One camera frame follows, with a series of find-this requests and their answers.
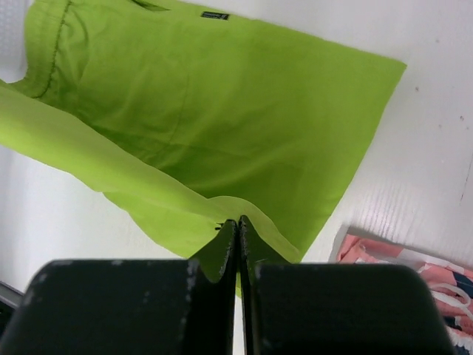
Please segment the lime green cloth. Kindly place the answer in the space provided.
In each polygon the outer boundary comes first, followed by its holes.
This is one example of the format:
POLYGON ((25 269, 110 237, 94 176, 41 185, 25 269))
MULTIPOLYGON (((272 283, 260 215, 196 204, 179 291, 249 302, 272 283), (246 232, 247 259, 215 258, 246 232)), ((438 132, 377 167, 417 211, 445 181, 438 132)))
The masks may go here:
POLYGON ((297 263, 350 185, 404 63, 182 1, 36 1, 1 144, 190 257, 227 220, 297 263))

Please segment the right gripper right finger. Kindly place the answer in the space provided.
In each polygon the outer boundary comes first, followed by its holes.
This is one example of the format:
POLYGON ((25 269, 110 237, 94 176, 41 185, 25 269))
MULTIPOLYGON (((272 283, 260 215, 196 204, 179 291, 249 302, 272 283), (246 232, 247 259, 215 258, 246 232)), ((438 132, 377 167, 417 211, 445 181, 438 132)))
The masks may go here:
POLYGON ((426 283, 405 266, 291 264, 239 219, 247 354, 453 354, 426 283))

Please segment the pink shark print shorts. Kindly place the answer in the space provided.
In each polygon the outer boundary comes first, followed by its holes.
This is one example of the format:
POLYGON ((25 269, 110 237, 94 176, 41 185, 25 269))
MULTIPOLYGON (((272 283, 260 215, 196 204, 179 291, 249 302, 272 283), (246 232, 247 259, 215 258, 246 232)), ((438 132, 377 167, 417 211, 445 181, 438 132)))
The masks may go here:
POLYGON ((472 353, 471 269, 347 226, 335 237, 330 261, 412 268, 428 285, 456 352, 472 353))

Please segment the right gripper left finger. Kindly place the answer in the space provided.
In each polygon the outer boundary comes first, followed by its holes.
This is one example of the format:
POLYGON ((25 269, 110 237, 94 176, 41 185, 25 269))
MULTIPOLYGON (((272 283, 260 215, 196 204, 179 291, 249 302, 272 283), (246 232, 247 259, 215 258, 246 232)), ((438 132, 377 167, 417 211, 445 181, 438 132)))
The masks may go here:
POLYGON ((1 337, 3 354, 230 354, 237 225, 180 260, 54 260, 1 337))

